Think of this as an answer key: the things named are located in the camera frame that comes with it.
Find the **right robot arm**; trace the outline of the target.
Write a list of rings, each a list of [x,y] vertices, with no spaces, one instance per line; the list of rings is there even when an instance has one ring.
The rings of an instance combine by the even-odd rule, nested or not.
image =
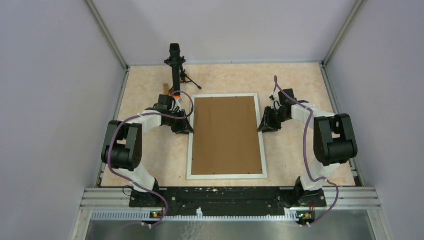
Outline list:
[[[270,99],[272,106],[264,109],[258,132],[277,132],[289,120],[305,125],[302,151],[306,172],[297,178],[282,204],[286,208],[307,206],[321,198],[322,188],[333,172],[358,154],[351,117],[321,110],[305,100],[298,101],[291,88],[274,92]]]

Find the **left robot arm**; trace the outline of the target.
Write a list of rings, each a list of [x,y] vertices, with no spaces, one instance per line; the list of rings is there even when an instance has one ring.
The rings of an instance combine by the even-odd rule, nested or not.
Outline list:
[[[164,198],[155,190],[157,180],[141,163],[143,135],[162,126],[170,127],[175,134],[195,132],[188,120],[194,109],[186,113],[178,101],[179,94],[179,91],[172,95],[161,94],[153,107],[123,121],[112,120],[107,126],[102,162],[112,174],[128,181],[133,192],[149,207],[156,206]]]

